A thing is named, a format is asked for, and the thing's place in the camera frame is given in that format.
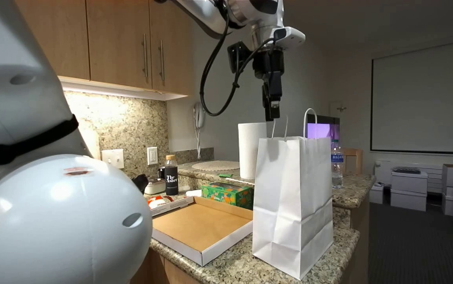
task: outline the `black cable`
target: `black cable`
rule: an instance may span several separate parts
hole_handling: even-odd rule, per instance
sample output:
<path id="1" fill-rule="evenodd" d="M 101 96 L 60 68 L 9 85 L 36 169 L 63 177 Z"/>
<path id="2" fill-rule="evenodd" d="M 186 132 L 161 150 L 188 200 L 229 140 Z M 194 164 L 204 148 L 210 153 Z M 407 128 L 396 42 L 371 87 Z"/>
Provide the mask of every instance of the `black cable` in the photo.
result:
<path id="1" fill-rule="evenodd" d="M 224 30 L 224 33 L 222 33 L 219 42 L 215 46 L 215 49 L 213 49 L 210 58 L 207 60 L 207 65 L 205 65 L 204 72 L 202 72 L 202 77 L 200 77 L 200 88 L 199 88 L 200 102 L 202 102 L 202 107 L 205 109 L 205 112 L 207 112 L 208 115 L 211 115 L 211 117 L 221 115 L 221 113 L 229 107 L 229 104 L 230 104 L 230 101 L 232 101 L 232 98 L 233 98 L 237 88 L 240 88 L 240 85 L 238 85 L 240 74 L 243 72 L 243 69 L 246 68 L 246 65 L 254 58 L 254 55 L 256 55 L 267 42 L 270 42 L 270 41 L 275 42 L 275 38 L 268 38 L 268 39 L 265 39 L 254 52 L 249 53 L 249 57 L 243 61 L 243 65 L 241 65 L 241 66 L 237 69 L 237 72 L 235 72 L 235 79 L 233 79 L 232 88 L 230 88 L 230 91 L 229 91 L 229 98 L 226 99 L 224 106 L 222 106 L 218 112 L 211 112 L 211 110 L 208 109 L 208 106 L 207 106 L 207 101 L 205 101 L 205 83 L 207 83 L 207 77 L 208 77 L 210 68 L 211 68 L 211 65 L 213 65 L 213 61 L 215 61 L 218 52 L 221 50 L 221 47 L 222 47 L 222 44 L 224 44 L 226 36 L 227 36 L 227 30 L 229 30 L 227 27 L 229 27 L 229 16 L 226 16 L 226 30 Z"/>

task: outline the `cabinet door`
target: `cabinet door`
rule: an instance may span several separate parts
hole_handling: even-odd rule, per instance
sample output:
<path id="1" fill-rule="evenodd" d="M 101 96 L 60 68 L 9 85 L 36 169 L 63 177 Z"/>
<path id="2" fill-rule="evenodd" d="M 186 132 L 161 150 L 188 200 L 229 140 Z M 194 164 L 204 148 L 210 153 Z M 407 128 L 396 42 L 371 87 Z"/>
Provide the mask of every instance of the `cabinet door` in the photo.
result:
<path id="1" fill-rule="evenodd" d="M 85 0 L 16 0 L 54 71 L 88 79 Z"/>
<path id="2" fill-rule="evenodd" d="M 151 87 L 148 0 L 87 0 L 93 80 Z"/>
<path id="3" fill-rule="evenodd" d="M 150 1 L 153 88 L 192 95 L 191 20 L 174 1 Z"/>

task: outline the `paper towel roll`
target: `paper towel roll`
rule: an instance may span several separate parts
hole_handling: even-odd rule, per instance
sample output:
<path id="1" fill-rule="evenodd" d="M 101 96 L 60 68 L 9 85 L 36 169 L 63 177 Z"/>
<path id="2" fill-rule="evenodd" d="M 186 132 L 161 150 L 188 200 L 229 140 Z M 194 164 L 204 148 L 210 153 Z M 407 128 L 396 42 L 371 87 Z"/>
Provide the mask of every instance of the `paper towel roll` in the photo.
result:
<path id="1" fill-rule="evenodd" d="M 267 123 L 238 123 L 240 178 L 256 178 L 257 142 L 267 137 Z"/>

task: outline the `white robot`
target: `white robot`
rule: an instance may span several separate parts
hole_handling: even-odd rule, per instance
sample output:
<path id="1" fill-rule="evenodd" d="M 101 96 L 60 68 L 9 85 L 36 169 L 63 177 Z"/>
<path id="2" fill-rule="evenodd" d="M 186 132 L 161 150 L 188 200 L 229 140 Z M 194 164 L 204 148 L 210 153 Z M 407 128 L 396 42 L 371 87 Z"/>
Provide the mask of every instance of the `white robot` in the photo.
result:
<path id="1" fill-rule="evenodd" d="M 305 41 L 282 25 L 282 1 L 177 3 L 216 35 L 252 27 L 256 50 L 232 47 L 233 69 L 254 58 L 267 120 L 276 118 L 281 53 Z M 87 156 L 55 72 L 16 5 L 0 0 L 0 284 L 129 282 L 150 238 L 142 194 Z"/>

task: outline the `kitchen counter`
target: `kitchen counter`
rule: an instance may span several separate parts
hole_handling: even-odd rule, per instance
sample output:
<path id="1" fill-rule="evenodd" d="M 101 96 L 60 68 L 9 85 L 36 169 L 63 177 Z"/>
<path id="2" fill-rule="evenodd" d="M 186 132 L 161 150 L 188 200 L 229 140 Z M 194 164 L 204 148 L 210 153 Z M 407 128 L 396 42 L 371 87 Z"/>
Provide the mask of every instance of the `kitchen counter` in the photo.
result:
<path id="1" fill-rule="evenodd" d="M 226 181 L 237 186 L 254 186 L 254 181 L 241 180 L 238 170 L 221 172 L 226 178 L 221 178 L 218 172 L 204 172 L 192 169 L 192 164 L 178 166 L 178 180 L 181 189 L 196 189 L 205 183 Z M 309 270 L 309 273 L 300 282 L 357 282 L 365 279 L 368 268 L 357 266 L 352 262 L 368 265 L 368 251 L 355 255 L 358 246 L 365 238 L 361 225 L 353 225 L 353 210 L 368 203 L 368 192 L 371 181 L 363 177 L 346 178 L 344 184 L 333 194 L 333 244 Z M 178 270 L 180 276 L 188 278 L 183 282 L 298 282 L 295 278 L 273 268 L 271 265 L 259 260 L 252 255 L 252 237 L 243 238 L 240 243 L 227 249 L 218 259 L 211 260 L 205 266 L 194 263 L 181 254 L 172 251 L 162 243 L 151 240 L 150 248 L 159 257 L 166 270 L 166 282 L 170 279 L 169 265 L 172 270 Z"/>

